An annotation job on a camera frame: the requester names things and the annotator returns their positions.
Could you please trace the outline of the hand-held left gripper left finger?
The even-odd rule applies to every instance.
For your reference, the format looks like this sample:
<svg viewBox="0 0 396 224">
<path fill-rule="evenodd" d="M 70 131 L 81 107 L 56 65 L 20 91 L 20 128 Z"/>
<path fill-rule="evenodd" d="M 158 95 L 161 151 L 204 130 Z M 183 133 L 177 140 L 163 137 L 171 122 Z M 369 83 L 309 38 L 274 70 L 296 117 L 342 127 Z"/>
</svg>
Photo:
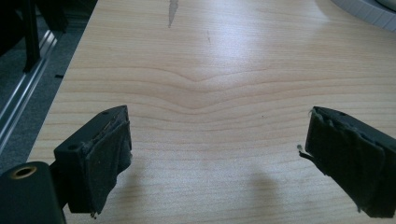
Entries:
<svg viewBox="0 0 396 224">
<path fill-rule="evenodd" d="M 60 206 L 99 214 L 117 176 L 132 162 L 128 107 L 97 114 L 54 149 L 53 181 Z"/>
</svg>

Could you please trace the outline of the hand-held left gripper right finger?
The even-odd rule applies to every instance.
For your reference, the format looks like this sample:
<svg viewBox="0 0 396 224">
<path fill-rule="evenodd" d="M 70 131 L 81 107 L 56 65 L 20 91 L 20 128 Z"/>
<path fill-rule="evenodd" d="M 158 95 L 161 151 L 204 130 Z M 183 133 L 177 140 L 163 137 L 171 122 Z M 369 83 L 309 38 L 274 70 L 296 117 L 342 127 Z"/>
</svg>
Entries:
<svg viewBox="0 0 396 224">
<path fill-rule="evenodd" d="M 395 216 L 395 138 L 344 112 L 315 106 L 299 155 L 331 177 L 369 217 Z"/>
</svg>

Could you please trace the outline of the black upright stand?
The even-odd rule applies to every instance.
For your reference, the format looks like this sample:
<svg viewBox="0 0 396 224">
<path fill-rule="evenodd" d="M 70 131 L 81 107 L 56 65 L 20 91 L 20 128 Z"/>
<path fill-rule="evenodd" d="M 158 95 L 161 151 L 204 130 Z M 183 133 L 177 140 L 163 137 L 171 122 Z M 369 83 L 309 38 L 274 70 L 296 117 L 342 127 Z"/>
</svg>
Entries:
<svg viewBox="0 0 396 224">
<path fill-rule="evenodd" d="M 34 0 L 21 0 L 21 13 L 26 47 L 26 63 L 23 71 L 28 73 L 40 59 Z"/>
</svg>

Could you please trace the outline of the metal floor rail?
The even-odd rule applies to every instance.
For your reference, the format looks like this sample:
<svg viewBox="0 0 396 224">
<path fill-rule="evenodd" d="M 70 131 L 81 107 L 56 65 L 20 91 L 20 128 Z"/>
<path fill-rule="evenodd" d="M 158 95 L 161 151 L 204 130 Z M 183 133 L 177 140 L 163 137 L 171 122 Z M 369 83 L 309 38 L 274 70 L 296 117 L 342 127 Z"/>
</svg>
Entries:
<svg viewBox="0 0 396 224">
<path fill-rule="evenodd" d="M 48 66 L 50 55 L 58 42 L 58 36 L 48 30 L 39 42 L 41 57 L 29 72 L 24 72 L 17 87 L 5 106 L 0 110 L 0 155 L 20 120 L 21 114 L 29 102 L 40 78 Z"/>
</svg>

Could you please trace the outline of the white stand with post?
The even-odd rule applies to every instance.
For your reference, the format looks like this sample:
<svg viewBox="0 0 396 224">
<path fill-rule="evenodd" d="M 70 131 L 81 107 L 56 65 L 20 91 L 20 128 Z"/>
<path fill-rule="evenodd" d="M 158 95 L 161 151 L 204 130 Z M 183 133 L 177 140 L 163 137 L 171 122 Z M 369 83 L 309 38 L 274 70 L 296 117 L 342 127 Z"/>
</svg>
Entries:
<svg viewBox="0 0 396 224">
<path fill-rule="evenodd" d="M 396 0 L 331 0 L 362 21 L 396 34 Z"/>
</svg>

